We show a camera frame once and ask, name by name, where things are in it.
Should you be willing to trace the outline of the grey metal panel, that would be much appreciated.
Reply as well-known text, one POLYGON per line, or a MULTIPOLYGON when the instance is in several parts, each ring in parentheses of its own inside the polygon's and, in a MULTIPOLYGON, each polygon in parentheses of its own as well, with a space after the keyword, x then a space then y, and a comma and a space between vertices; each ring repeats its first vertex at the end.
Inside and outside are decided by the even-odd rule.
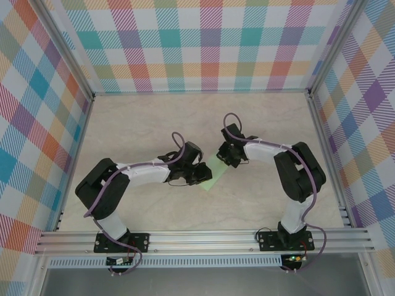
POLYGON ((370 296, 361 280, 263 268, 50 269, 40 296, 370 296))

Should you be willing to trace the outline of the small black circuit board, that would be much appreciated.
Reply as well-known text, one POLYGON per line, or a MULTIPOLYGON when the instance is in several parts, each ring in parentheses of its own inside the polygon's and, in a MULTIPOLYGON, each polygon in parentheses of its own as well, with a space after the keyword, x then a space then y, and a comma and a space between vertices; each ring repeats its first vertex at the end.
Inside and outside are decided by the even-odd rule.
POLYGON ((133 257, 107 257, 107 266, 131 266, 133 257))

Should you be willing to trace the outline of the wide aluminium mounting rail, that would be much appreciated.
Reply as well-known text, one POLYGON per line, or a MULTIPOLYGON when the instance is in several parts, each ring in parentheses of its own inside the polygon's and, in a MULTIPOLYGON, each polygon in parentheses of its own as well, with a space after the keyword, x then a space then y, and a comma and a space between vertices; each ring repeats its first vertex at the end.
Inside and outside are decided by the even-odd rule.
MULTIPOLYGON (((310 230, 315 250, 293 251, 315 254, 373 252, 370 233, 364 228, 331 228, 321 232, 310 230)), ((292 251, 261 252, 256 230, 222 231, 138 231, 149 233, 149 247, 145 255, 247 255, 286 254, 292 251)), ((94 253, 96 231, 44 232, 35 250, 36 256, 116 255, 94 253)))

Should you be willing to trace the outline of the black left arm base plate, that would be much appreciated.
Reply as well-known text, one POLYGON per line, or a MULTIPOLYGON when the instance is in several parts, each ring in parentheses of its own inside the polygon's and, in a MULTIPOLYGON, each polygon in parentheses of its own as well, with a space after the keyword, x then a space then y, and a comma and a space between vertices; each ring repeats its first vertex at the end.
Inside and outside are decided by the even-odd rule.
MULTIPOLYGON (((146 253, 149 247, 149 233, 125 233, 119 240, 146 253)), ((128 249, 108 239, 103 233, 97 233, 94 243, 94 253, 127 253, 128 249)))

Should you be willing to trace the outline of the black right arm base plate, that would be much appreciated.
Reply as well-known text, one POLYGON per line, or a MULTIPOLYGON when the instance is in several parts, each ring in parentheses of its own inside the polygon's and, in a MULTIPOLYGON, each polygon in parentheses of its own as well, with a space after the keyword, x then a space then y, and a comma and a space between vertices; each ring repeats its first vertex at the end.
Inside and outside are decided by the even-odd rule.
POLYGON ((261 231, 257 235, 261 252, 268 251, 311 251, 315 250, 310 231, 288 234, 279 231, 261 231))

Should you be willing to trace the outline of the aluminium frame rail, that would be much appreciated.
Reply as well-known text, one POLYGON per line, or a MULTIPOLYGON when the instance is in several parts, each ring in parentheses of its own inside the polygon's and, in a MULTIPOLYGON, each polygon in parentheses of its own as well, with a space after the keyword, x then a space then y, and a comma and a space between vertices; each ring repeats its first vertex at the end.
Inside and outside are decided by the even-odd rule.
POLYGON ((85 122, 84 122, 84 125, 83 125, 83 129, 81 130, 80 137, 79 137, 76 154, 75 154, 75 157, 74 157, 74 159, 73 159, 73 161, 71 163, 69 178, 67 180, 67 185, 66 185, 65 191, 64 191, 64 193, 63 193, 63 195, 62 195, 62 197, 60 199, 58 209, 56 210, 56 219, 54 220, 54 225, 53 225, 52 231, 58 231, 59 230, 59 225, 60 225, 60 223, 62 221, 62 217, 63 217, 63 214, 64 214, 64 209, 65 209, 65 206, 66 206, 66 203, 67 203, 67 198, 68 198, 70 190, 72 188, 72 181, 73 181, 73 177, 74 177, 75 170, 76 170, 76 167, 77 167, 78 158, 80 156, 81 148, 83 146, 83 140, 84 140, 84 137, 85 137, 85 134, 86 134, 87 127, 89 125, 89 120, 90 120, 91 113, 92 113, 92 110, 93 110, 93 105, 94 105, 94 100, 92 100, 89 103, 89 108, 88 108, 88 111, 87 111, 87 114, 86 114, 86 119, 85 119, 85 122))
POLYGON ((323 158, 328 172, 328 179, 331 182, 332 188, 334 190, 334 195, 339 206, 339 211, 343 220, 343 225, 347 228, 353 228, 354 219, 352 215, 349 213, 343 185, 336 171, 334 158, 331 154, 330 143, 326 138, 324 125, 322 119, 320 118, 314 98, 309 92, 306 93, 306 101, 307 101, 307 106, 309 108, 310 116, 312 117, 312 121, 317 133, 320 148, 323 153, 323 158))

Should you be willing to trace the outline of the aluminium frame post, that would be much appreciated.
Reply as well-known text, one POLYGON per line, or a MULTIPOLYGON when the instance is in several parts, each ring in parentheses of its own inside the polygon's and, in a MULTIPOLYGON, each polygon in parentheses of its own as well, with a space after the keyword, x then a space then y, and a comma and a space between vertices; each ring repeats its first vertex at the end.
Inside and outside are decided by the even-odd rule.
POLYGON ((79 87, 83 91, 84 95, 92 102, 94 101, 94 92, 88 84, 88 80, 85 78, 77 60, 74 58, 70 47, 68 46, 62 32, 59 30, 55 21, 53 20, 50 11, 46 7, 43 0, 28 0, 34 11, 36 12, 38 18, 43 23, 45 29, 47 30, 52 42, 55 44, 60 55, 64 58, 65 63, 70 69, 70 72, 75 77, 79 87))
POLYGON ((313 59, 311 76, 306 84, 309 99, 313 98, 322 85, 367 2, 368 0, 338 1, 313 59))

